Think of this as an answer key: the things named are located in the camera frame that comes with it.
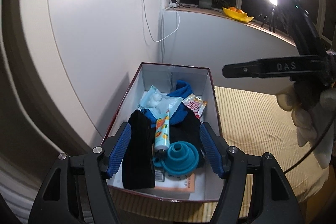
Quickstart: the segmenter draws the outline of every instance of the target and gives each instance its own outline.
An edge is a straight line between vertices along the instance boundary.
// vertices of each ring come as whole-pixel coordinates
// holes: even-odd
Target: barcode
[[[155,169],[155,181],[164,182],[166,171],[161,169]]]

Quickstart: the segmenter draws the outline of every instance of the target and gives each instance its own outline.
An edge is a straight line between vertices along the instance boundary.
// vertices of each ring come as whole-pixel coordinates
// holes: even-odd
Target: yellow tablecloth
[[[297,162],[310,148],[297,146],[296,127],[290,112],[283,111],[273,95],[215,87],[223,136],[247,154],[271,152],[283,170]],[[328,179],[313,155],[286,174],[299,202],[317,193]],[[247,216],[252,190],[248,175],[240,216]],[[208,222],[214,203],[171,203],[110,189],[115,205],[147,217],[177,222]]]

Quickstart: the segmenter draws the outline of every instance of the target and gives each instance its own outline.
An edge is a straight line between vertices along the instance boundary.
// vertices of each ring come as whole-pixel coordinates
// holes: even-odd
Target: paper with barcode
[[[172,176],[163,169],[155,168],[155,187],[157,190],[195,192],[195,174]]]

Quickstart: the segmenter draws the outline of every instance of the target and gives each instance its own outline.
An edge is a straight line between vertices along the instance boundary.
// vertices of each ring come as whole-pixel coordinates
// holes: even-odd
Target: box
[[[194,94],[208,102],[204,109],[201,122],[209,122],[214,132],[218,136],[221,136],[221,124],[215,99],[214,86],[208,68],[141,63],[122,102],[112,118],[103,141],[108,136],[115,135],[122,122],[128,121],[130,115],[137,109],[142,96],[152,85],[162,93],[170,93],[175,90],[177,80],[188,82],[191,85]],[[108,180],[108,186],[154,199],[178,202],[214,202],[218,201],[223,188],[223,180],[213,173],[207,160],[204,167],[197,168],[194,172],[193,193],[183,191],[163,191],[158,189],[143,189],[137,191],[123,189],[121,166],[118,173]]]

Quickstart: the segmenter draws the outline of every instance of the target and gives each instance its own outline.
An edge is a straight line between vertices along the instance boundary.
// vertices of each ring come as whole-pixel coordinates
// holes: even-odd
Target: silver bolt
[[[270,152],[267,152],[265,153],[265,158],[270,160],[273,158],[273,155]]]
[[[230,146],[230,147],[229,147],[229,151],[230,151],[231,153],[237,153],[237,152],[238,152],[238,148],[235,147],[235,146]]]
[[[66,157],[67,157],[67,154],[65,154],[65,153],[61,153],[61,154],[58,155],[58,158],[59,158],[60,160],[63,160],[63,159],[65,159]]]
[[[99,154],[100,152],[103,151],[103,149],[100,146],[97,146],[97,147],[93,148],[92,151],[95,154]]]

